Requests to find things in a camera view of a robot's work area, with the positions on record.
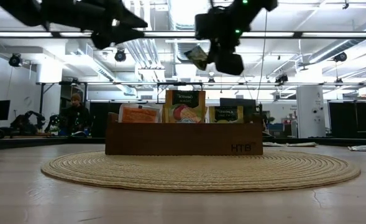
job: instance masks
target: jute mat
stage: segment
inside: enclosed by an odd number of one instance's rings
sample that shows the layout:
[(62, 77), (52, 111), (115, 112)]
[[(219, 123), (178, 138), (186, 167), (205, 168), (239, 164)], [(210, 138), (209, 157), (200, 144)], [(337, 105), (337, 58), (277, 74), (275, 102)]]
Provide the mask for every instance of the jute mat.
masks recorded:
[(157, 192), (255, 192), (335, 184), (357, 177), (350, 162), (302, 152), (263, 156), (61, 156), (42, 172), (70, 182)]

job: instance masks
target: white column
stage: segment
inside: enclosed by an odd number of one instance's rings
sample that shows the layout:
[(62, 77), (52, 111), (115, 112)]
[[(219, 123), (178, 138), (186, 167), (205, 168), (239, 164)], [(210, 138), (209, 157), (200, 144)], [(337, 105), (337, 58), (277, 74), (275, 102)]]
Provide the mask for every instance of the white column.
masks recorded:
[(326, 136), (322, 86), (299, 86), (296, 94), (299, 138)]
[[(37, 81), (40, 83), (56, 83), (62, 80), (63, 65), (54, 60), (46, 60), (37, 65)], [(42, 114), (48, 119), (60, 113), (61, 86), (53, 85), (43, 94)]]

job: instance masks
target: dark jacket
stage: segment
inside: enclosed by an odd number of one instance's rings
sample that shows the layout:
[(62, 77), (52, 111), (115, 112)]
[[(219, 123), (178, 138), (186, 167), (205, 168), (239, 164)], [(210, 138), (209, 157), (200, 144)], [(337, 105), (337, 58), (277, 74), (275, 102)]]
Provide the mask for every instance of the dark jacket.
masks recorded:
[(91, 126), (89, 110), (83, 105), (71, 106), (63, 110), (61, 115), (66, 118), (66, 127), (69, 133), (83, 131)]

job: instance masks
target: cable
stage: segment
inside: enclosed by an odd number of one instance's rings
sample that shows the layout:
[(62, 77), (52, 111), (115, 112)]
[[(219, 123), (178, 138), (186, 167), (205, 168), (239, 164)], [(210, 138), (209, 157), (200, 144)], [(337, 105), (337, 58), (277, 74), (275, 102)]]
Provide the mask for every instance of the cable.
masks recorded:
[(252, 93), (250, 92), (250, 88), (249, 88), (249, 86), (247, 84), (245, 74), (244, 74), (244, 80), (245, 80), (245, 85), (246, 85), (247, 91), (249, 92), (249, 95), (250, 95), (250, 99), (253, 100), (253, 96), (252, 96)]
[(265, 42), (266, 42), (266, 36), (267, 36), (267, 19), (268, 19), (268, 11), (265, 11), (265, 27), (264, 27), (264, 43), (263, 43), (263, 56), (262, 56), (262, 71), (260, 72), (260, 81), (258, 82), (258, 90), (257, 90), (256, 102), (258, 100), (258, 94), (260, 93), (260, 86), (262, 84), (262, 78), (263, 78), (263, 66), (264, 66), (264, 55), (265, 55)]
[(11, 67), (10, 78), (9, 78), (9, 86), (7, 86), (6, 99), (9, 98), (9, 90), (10, 90), (10, 83), (11, 83), (11, 77), (12, 77), (12, 75), (13, 75), (13, 67)]

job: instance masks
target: man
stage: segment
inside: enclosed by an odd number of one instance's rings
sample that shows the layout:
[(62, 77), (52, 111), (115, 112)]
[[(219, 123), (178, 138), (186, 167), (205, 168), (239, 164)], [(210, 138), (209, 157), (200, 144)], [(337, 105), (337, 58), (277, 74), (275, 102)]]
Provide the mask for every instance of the man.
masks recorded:
[(84, 131), (91, 126), (89, 110), (81, 104), (81, 96), (79, 94), (72, 94), (71, 104), (72, 106), (61, 113), (67, 120), (68, 134)]

